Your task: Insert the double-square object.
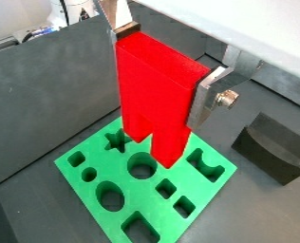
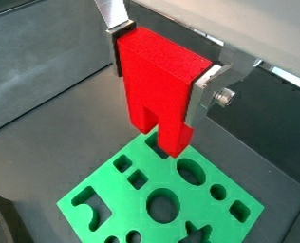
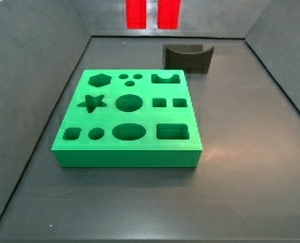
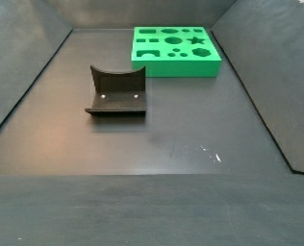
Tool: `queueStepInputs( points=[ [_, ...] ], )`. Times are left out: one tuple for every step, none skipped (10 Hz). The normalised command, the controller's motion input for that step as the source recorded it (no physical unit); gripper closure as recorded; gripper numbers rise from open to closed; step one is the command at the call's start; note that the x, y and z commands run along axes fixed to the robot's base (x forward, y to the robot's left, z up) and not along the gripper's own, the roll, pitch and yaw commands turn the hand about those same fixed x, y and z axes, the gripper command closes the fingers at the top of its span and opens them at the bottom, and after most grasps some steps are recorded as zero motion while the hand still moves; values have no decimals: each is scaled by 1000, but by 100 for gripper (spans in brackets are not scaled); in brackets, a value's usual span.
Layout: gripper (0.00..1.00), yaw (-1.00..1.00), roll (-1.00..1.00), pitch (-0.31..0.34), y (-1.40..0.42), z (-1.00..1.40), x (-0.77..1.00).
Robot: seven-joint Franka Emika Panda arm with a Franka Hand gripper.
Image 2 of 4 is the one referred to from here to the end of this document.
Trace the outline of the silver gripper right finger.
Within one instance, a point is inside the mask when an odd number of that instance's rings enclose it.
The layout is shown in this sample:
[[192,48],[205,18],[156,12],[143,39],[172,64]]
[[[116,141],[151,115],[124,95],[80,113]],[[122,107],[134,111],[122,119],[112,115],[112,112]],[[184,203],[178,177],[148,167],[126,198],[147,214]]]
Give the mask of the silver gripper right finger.
[[231,103],[235,92],[227,86],[242,81],[261,61],[258,57],[231,45],[223,45],[218,64],[194,80],[184,116],[187,126],[195,126],[215,103],[221,107]]

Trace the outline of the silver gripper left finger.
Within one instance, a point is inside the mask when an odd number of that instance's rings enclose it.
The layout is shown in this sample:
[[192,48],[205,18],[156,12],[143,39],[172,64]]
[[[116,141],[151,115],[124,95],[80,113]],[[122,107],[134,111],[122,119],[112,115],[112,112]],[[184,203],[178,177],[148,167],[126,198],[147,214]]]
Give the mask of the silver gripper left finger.
[[115,75],[122,76],[122,67],[118,51],[118,39],[136,28],[136,23],[128,18],[123,0],[94,0],[107,25],[108,41],[112,45],[112,68]]

